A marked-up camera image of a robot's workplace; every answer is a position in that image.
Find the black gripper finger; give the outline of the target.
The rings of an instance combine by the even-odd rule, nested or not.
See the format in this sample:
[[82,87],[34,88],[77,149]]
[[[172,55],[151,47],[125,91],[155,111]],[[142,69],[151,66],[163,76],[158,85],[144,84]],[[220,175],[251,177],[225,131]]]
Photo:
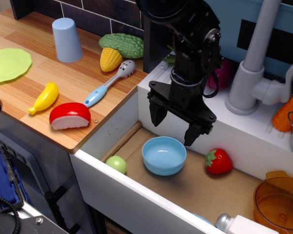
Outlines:
[[191,146],[193,142],[202,134],[202,126],[197,123],[189,124],[184,136],[184,145]]
[[165,103],[159,99],[151,98],[149,101],[151,122],[157,127],[167,116]]

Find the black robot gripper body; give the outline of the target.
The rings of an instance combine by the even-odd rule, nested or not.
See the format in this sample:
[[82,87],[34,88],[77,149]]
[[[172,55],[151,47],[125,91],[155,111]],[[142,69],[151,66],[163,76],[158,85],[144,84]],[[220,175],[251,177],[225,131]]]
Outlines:
[[212,131],[216,121],[215,114],[203,101],[204,80],[190,83],[174,70],[170,73],[171,84],[152,80],[149,82],[150,92],[147,98],[156,98],[165,103],[168,112],[181,118],[188,124],[197,123],[202,126],[202,135]]

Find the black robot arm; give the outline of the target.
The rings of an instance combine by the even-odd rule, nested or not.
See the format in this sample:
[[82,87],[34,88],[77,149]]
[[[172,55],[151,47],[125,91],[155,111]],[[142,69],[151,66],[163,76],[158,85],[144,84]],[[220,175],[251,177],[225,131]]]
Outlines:
[[138,8],[152,22],[173,31],[175,62],[170,84],[150,81],[148,93],[151,121],[158,126],[168,112],[189,124],[184,145],[191,146],[209,134],[215,114],[204,103],[218,90],[205,94],[209,76],[219,83],[215,71],[221,68],[219,20],[203,0],[138,0]]

